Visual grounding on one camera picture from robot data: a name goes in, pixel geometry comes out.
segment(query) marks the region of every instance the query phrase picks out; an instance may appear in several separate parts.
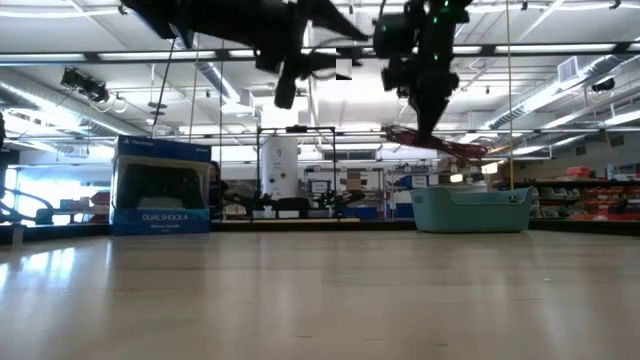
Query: teal plastic basket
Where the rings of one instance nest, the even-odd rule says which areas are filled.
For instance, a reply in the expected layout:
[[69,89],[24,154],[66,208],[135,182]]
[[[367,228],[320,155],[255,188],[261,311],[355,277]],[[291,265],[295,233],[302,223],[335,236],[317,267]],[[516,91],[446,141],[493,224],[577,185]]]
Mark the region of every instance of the teal plastic basket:
[[529,227],[533,188],[487,193],[456,193],[430,187],[411,191],[420,231],[521,232]]

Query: dualshock 4 box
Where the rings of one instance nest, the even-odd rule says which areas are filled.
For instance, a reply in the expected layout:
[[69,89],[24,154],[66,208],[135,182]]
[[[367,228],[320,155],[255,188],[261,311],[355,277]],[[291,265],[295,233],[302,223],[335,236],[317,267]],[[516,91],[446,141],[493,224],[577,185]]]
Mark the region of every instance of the dualshock 4 box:
[[119,136],[109,222],[114,235],[209,232],[211,147]]

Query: store shelf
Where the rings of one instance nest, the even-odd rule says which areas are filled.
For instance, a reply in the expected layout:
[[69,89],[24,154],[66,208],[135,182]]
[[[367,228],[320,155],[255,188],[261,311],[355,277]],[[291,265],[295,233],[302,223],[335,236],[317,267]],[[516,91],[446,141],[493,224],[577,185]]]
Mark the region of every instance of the store shelf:
[[[495,189],[510,188],[508,182],[499,182],[493,185]],[[515,188],[525,188],[529,186],[552,187],[552,188],[592,188],[592,187],[616,187],[616,186],[639,186],[640,181],[540,181],[540,182],[516,182]]]

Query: light wood floor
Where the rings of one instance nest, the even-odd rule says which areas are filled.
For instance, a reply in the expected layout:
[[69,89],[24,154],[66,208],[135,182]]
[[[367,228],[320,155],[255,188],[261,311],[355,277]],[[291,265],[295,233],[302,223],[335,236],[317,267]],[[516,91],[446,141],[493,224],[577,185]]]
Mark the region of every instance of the light wood floor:
[[640,239],[227,233],[0,251],[2,360],[640,359]]

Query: ceiling beam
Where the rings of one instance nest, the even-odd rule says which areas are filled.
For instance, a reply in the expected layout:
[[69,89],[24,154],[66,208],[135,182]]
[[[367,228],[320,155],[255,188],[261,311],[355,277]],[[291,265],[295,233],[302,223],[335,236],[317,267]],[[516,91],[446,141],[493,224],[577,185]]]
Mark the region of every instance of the ceiling beam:
[[[477,44],[454,47],[458,58],[493,57],[506,58],[508,44]],[[341,48],[356,49],[361,52],[360,59],[377,59],[373,48],[367,45],[351,45]],[[202,49],[199,61],[249,62],[255,61],[256,55],[246,48]],[[304,48],[308,53],[311,48]],[[338,59],[351,58],[336,52],[335,47],[323,47],[317,51],[333,54]],[[555,43],[555,44],[517,44],[511,45],[511,57],[548,57],[548,56],[590,56],[590,55],[640,55],[640,41],[636,42],[599,42],[599,43]],[[118,64],[158,64],[167,63],[169,51],[111,51],[111,52],[0,52],[0,66],[29,65],[118,65]],[[193,63],[195,51],[174,51],[172,63]]]

